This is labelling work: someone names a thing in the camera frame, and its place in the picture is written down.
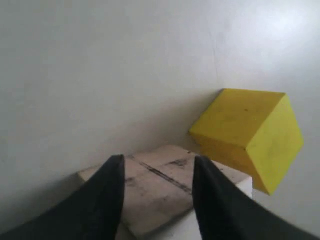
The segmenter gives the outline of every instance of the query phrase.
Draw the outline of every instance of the yellow block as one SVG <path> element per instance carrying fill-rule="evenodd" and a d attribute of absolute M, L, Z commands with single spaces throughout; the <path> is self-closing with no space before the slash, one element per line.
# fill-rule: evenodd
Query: yellow block
<path fill-rule="evenodd" d="M 202 153 L 271 195 L 303 146 L 285 93 L 224 89 L 189 130 Z"/>

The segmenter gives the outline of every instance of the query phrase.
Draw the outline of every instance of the white wooden block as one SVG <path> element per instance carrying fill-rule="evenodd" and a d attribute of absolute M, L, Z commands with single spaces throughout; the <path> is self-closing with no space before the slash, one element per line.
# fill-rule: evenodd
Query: white wooden block
<path fill-rule="evenodd" d="M 192 184 L 196 154 L 181 147 L 168 145 L 125 158 L 125 199 L 122 223 L 137 238 L 174 238 L 176 231 L 201 239 L 193 209 Z M 245 194 L 252 197 L 252 178 L 245 173 L 214 162 Z M 100 168 L 92 167 L 78 173 L 85 182 Z M 162 232 L 156 232 L 169 225 Z"/>

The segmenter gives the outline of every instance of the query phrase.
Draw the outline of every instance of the cube face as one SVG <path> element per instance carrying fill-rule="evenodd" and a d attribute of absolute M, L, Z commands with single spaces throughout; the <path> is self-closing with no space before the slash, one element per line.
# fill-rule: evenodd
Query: cube face
<path fill-rule="evenodd" d="M 201 151 L 272 194 L 303 145 L 285 93 L 225 89 L 191 127 Z"/>

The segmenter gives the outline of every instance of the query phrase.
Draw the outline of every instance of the wooden block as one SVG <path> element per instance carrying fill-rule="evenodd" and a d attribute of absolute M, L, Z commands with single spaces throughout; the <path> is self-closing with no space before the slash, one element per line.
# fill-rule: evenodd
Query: wooden block
<path fill-rule="evenodd" d="M 135 237 L 143 238 L 193 209 L 195 156 L 193 152 L 169 145 L 126 157 L 122 222 Z M 250 176 L 215 164 L 244 193 L 252 196 Z M 78 175 L 85 182 L 99 167 Z"/>
<path fill-rule="evenodd" d="M 211 159 L 247 173 L 272 194 L 303 146 L 285 93 L 224 89 L 189 130 Z"/>

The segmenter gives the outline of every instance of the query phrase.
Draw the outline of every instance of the white wall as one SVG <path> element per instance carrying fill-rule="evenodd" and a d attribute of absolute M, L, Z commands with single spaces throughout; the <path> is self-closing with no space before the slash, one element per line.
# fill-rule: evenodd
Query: white wall
<path fill-rule="evenodd" d="M 0 1 L 0 232 L 111 154 L 186 145 L 228 87 L 289 94 L 305 147 L 255 198 L 320 236 L 319 16 L 317 0 Z"/>

